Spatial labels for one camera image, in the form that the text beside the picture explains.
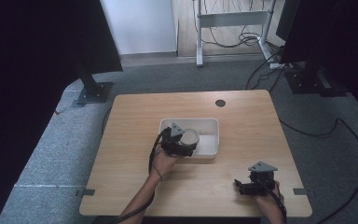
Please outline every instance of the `white desk leg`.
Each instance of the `white desk leg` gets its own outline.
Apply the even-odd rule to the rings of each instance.
[[[269,34],[269,25],[271,24],[272,15],[274,14],[274,7],[275,7],[275,0],[272,0],[271,5],[269,6],[268,9],[266,23],[264,23],[263,34],[261,35],[261,38],[258,41],[258,45],[263,51],[266,60],[268,59],[268,63],[274,63],[274,60],[271,58],[271,53],[269,52],[269,49],[267,49],[266,46],[266,39],[267,39],[267,35]]]
[[[202,61],[202,37],[201,37],[201,0],[198,1],[198,14],[197,14],[197,67],[203,66]]]

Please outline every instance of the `black stand base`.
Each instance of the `black stand base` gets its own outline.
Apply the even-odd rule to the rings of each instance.
[[[294,94],[320,93],[324,91],[324,86],[319,78],[314,83],[305,83],[301,72],[285,73],[284,76]]]
[[[312,82],[304,81],[302,72],[288,72],[284,74],[293,94],[319,93],[323,97],[347,96],[346,89],[333,88],[327,80],[316,77]]]
[[[84,104],[103,104],[106,102],[107,96],[109,95],[110,90],[113,87],[113,82],[98,82],[97,83],[97,93],[90,94],[86,91],[85,88],[81,91],[79,97],[77,98],[76,103],[78,105]]]

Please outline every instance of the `round hole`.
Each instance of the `round hole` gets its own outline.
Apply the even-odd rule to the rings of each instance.
[[[217,106],[219,107],[223,107],[226,105],[226,101],[224,100],[217,100],[216,103],[215,103]]]

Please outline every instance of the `monitor stand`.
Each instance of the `monitor stand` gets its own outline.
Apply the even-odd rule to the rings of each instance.
[[[346,96],[347,89],[329,77],[315,63],[306,63],[298,72],[284,74],[294,94],[319,93],[324,97]]]
[[[75,54],[71,57],[72,65],[84,84],[84,88],[77,98],[78,105],[85,104],[104,104],[107,100],[113,82],[96,82],[92,74],[88,74],[81,61]]]

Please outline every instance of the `human hand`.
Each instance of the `human hand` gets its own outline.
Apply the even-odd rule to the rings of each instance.
[[[279,191],[280,183],[275,181],[275,189],[272,191],[281,201],[283,202],[284,197],[281,195]],[[250,196],[256,203],[257,206],[260,208],[260,211],[264,214],[264,216],[268,219],[269,223],[271,224],[282,224],[283,223],[283,216],[281,209],[272,198],[271,195],[267,194],[264,196],[260,195],[252,195]]]
[[[155,158],[153,160],[153,168],[152,172],[157,172],[158,175],[162,178],[165,174],[167,174],[173,166],[176,164],[178,160],[182,157],[172,157],[168,156],[167,153],[158,145],[156,149]]]

